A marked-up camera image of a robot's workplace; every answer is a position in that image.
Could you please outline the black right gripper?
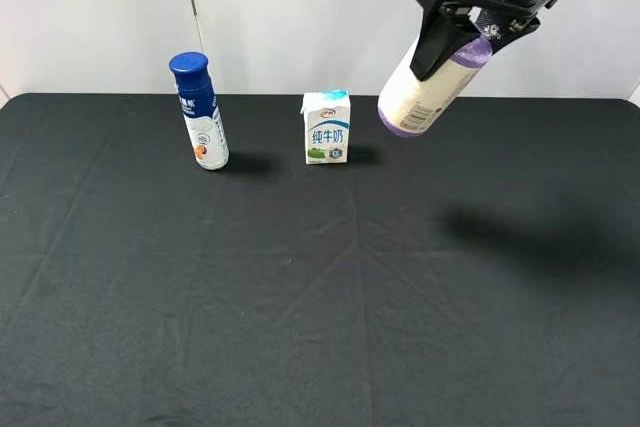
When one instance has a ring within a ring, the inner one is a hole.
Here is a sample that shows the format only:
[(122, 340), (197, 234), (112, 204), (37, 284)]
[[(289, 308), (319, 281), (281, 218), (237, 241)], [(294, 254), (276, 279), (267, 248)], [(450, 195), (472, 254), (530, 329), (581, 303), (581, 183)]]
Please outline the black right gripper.
[[(460, 48), (478, 38), (479, 31), (493, 53), (532, 34), (541, 25), (535, 17), (540, 9), (550, 9), (559, 0), (417, 1), (424, 12), (410, 68), (417, 80), (425, 81)], [(479, 31), (470, 19), (471, 7), (482, 9), (475, 21)]]

